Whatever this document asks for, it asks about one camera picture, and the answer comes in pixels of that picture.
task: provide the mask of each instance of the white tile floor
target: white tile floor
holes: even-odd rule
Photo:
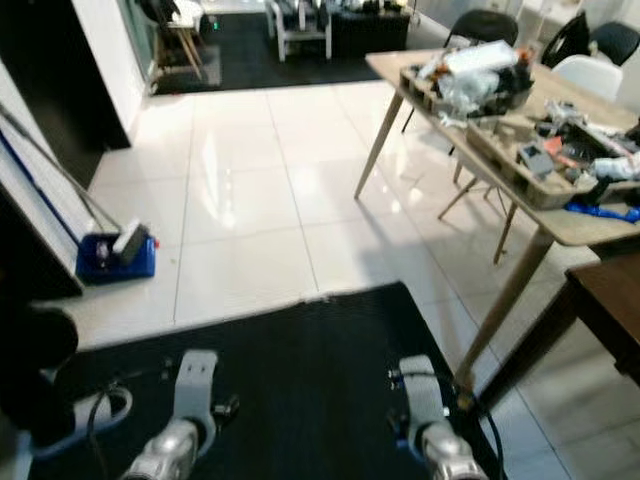
[[[382,82],[363,82],[151,99],[134,148],[105,155],[92,193],[123,221],[137,215],[153,227],[157,275],[65,302],[82,348],[400,279],[455,368],[533,225],[516,217],[508,253],[494,267],[504,218],[495,194],[487,203],[474,192],[438,222],[438,208],[456,192],[449,145],[419,118],[401,135],[406,106],[354,202],[391,94]],[[593,258],[552,249],[478,363],[480,385],[563,271]],[[495,411],[508,473],[632,478],[639,400],[578,327]]]

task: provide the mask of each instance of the plastic bag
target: plastic bag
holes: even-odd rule
[[[453,107],[454,115],[466,117],[478,110],[498,89],[500,76],[495,72],[473,75],[445,75],[438,80],[442,99]]]

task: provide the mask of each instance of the cluttered tabletop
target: cluttered tabletop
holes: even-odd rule
[[[496,58],[505,55],[502,47],[484,49]],[[436,80],[443,55],[443,50],[418,50],[366,58],[396,94],[462,152],[465,167],[502,189],[559,243],[596,245],[640,235],[640,210],[631,208],[640,205],[636,115],[534,62],[524,80],[515,78],[522,93],[510,95],[506,107],[495,94],[498,100],[485,102],[480,114],[477,109],[468,114],[466,104],[456,105],[447,91],[443,95],[447,85]],[[460,70],[450,75],[455,80],[473,77],[462,88],[474,93],[494,81],[490,75],[482,80],[465,75],[478,56],[474,52],[447,64]]]

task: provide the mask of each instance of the black rug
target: black rug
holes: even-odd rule
[[[209,17],[204,21],[203,30],[203,39],[209,47],[198,48],[205,63],[204,79],[199,79],[190,70],[171,73],[159,79],[156,95],[319,85],[378,78],[364,58],[326,60],[323,41],[305,42],[301,46],[304,48],[301,54],[288,56],[286,62],[281,63],[276,43],[267,35],[264,13]],[[207,54],[211,46],[219,47],[219,58]],[[219,78],[209,73],[218,70]]]
[[[241,403],[192,480],[427,478],[422,465],[396,448],[386,424],[390,408],[406,410],[405,394],[390,390],[387,371],[402,357],[426,353],[436,371],[451,372],[404,285],[80,353],[57,379],[69,398],[113,377],[130,377],[123,381],[134,396],[130,416],[99,436],[111,478],[166,425],[175,375],[163,380],[157,372],[166,358],[179,363],[191,348],[218,352],[214,394],[224,399],[237,393]],[[134,372],[147,373],[131,378]],[[443,397],[452,422],[490,478],[497,478],[496,459],[477,421],[456,411],[447,388]],[[100,477],[82,444],[34,463],[30,478]]]

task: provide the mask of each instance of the blue object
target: blue object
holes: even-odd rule
[[[10,123],[16,128],[16,130],[25,136],[24,128],[16,126],[10,121]],[[34,147],[46,155],[38,147],[38,145],[26,136]],[[65,221],[62,214],[58,211],[53,202],[46,195],[44,190],[40,187],[35,177],[31,174],[28,167],[18,155],[18,152],[13,148],[9,140],[0,130],[0,145],[2,145],[9,156],[16,163],[20,171],[27,178],[27,181],[35,189],[38,196],[42,199],[47,208],[51,211],[53,216],[58,220],[62,228],[71,237],[73,242],[78,246],[78,256],[76,258],[76,276],[84,281],[86,284],[105,284],[112,282],[119,282],[123,280],[131,280],[134,278],[153,277],[155,274],[156,263],[156,244],[155,239],[147,234],[144,239],[140,250],[136,253],[132,262],[124,265],[121,263],[118,255],[113,253],[113,244],[116,242],[119,233],[97,233],[85,235],[80,240],[69,224]]]
[[[129,265],[122,265],[117,256],[111,255],[117,233],[86,235],[80,244],[76,260],[76,275],[89,285],[101,285],[134,278],[153,277],[156,271],[156,241],[147,236],[136,257]],[[104,244],[108,248],[106,258],[100,259],[96,251]]]
[[[640,209],[638,208],[631,208],[626,214],[606,210],[600,207],[590,207],[588,205],[582,205],[581,203],[575,202],[568,203],[564,208],[569,212],[585,213],[594,217],[614,218],[616,220],[623,220],[633,224],[640,221]]]

